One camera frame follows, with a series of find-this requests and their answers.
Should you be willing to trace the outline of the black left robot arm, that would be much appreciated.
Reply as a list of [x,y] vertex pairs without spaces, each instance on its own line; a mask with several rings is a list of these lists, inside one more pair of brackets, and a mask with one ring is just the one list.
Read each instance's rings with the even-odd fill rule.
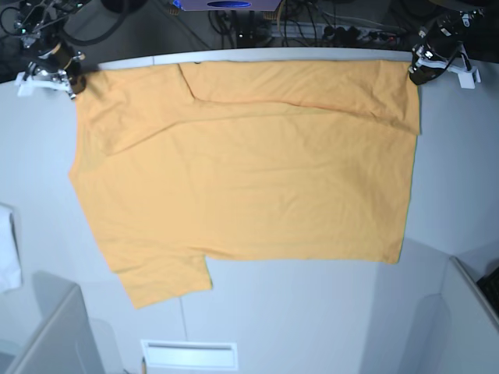
[[436,1],[444,9],[418,32],[412,47],[409,78],[417,86],[433,81],[446,72],[458,77],[462,89],[474,89],[480,72],[465,49],[465,41],[497,1]]

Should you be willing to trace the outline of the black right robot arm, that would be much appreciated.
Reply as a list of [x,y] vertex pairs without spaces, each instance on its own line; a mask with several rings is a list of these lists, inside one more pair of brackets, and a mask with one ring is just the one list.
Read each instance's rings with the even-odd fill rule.
[[19,59],[26,64],[16,74],[17,95],[30,96],[36,89],[61,91],[71,100],[87,86],[81,62],[86,55],[76,47],[100,44],[124,23],[131,10],[130,1],[118,1],[118,17],[103,34],[78,39],[65,30],[69,19],[84,9],[88,1],[20,1],[17,7],[6,6],[15,13],[12,30],[1,25],[6,37],[19,41]]

